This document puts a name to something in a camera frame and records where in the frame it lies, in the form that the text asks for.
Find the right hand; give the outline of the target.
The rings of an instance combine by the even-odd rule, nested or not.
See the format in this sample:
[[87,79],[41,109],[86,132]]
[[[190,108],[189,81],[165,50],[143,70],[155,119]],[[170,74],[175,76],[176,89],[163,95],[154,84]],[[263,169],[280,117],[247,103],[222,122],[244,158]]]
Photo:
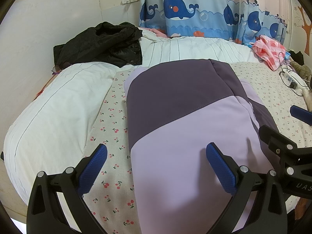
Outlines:
[[311,228],[311,199],[299,199],[295,207],[295,226]]

